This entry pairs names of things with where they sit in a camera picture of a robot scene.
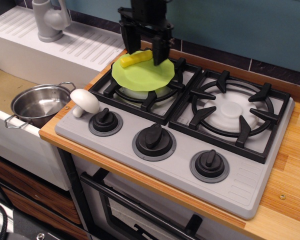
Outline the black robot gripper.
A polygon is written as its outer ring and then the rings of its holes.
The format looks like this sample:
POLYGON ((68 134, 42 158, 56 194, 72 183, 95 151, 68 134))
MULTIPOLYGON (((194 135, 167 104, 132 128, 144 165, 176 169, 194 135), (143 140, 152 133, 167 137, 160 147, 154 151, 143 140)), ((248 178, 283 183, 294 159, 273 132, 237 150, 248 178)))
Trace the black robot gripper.
POLYGON ((119 7, 120 30, 127 52, 141 48, 141 36, 152 39, 155 66, 169 57, 173 24, 166 19, 168 0, 131 0, 130 7, 119 7))

